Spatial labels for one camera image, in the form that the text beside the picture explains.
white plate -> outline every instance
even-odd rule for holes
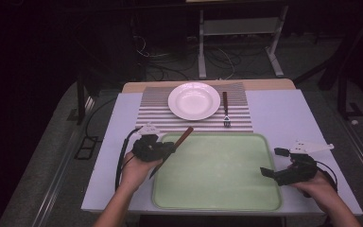
[[[186,120],[201,120],[214,114],[220,105],[219,93],[200,82],[184,83],[175,88],[167,100],[170,111]]]

wooden table edge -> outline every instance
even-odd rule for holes
[[[187,82],[202,82],[220,85],[242,82],[246,91],[254,90],[294,90],[296,86],[291,79],[233,79],[233,80],[192,80],[192,81],[151,81],[128,82],[122,93],[143,93],[146,87],[176,87]]]

plate rim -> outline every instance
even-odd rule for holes
[[[188,115],[183,115],[183,114],[180,114],[180,113],[175,113],[175,105],[171,104],[171,100],[174,100],[173,97],[176,98],[176,93],[182,89],[184,86],[186,86],[186,84],[199,84],[201,86],[204,86],[206,88],[208,88],[210,91],[212,91],[213,93],[211,94],[210,91],[208,91],[208,94],[210,95],[210,97],[212,98],[213,102],[215,103],[215,105],[213,106],[216,106],[216,108],[214,107],[214,109],[212,110],[210,108],[210,111],[208,112],[208,114],[206,114],[205,116],[201,116],[201,117],[189,117]],[[211,115],[213,115],[214,113],[216,113],[216,111],[219,109],[220,107],[220,95],[219,95],[219,92],[211,85],[209,84],[206,84],[206,83],[202,83],[202,82],[187,82],[187,83],[184,83],[184,84],[181,84],[179,86],[177,86],[176,88],[174,88],[168,98],[167,98],[167,106],[169,107],[170,111],[176,115],[177,117],[181,118],[181,119],[184,119],[184,120],[192,120],[192,121],[198,121],[198,120],[202,120],[202,119],[205,119],[205,118],[208,118],[210,117]]]

white table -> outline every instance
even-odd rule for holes
[[[263,134],[272,151],[276,170],[286,169],[290,161],[273,154],[274,148],[290,148],[296,140],[320,144],[333,144],[324,140],[317,122],[300,90],[256,90],[246,91],[251,109],[254,132]],[[82,210],[101,212],[114,192],[114,179],[119,153],[124,139],[134,129],[142,93],[120,94],[113,108],[112,117],[99,152]],[[137,136],[129,142],[130,150]],[[362,215],[350,186],[347,184],[331,151],[320,151],[311,155],[316,161],[331,167],[338,178],[338,193],[355,215]],[[312,199],[305,198],[295,188],[282,186],[283,204],[274,212],[229,212],[197,210],[163,210],[151,200],[153,180],[146,179],[130,203],[130,211],[137,214],[203,214],[203,215],[253,215],[253,216],[297,216],[323,214]]]

striped placemat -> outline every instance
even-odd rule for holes
[[[147,87],[143,92],[136,128],[151,123],[161,132],[185,131],[190,126],[194,128],[195,132],[252,132],[250,109],[243,83],[213,85],[212,87],[219,93],[220,107],[212,116],[197,121],[181,119],[170,111],[167,99],[176,87]],[[232,126],[229,128],[223,126],[225,113],[222,92],[228,93],[229,117],[232,120]]]

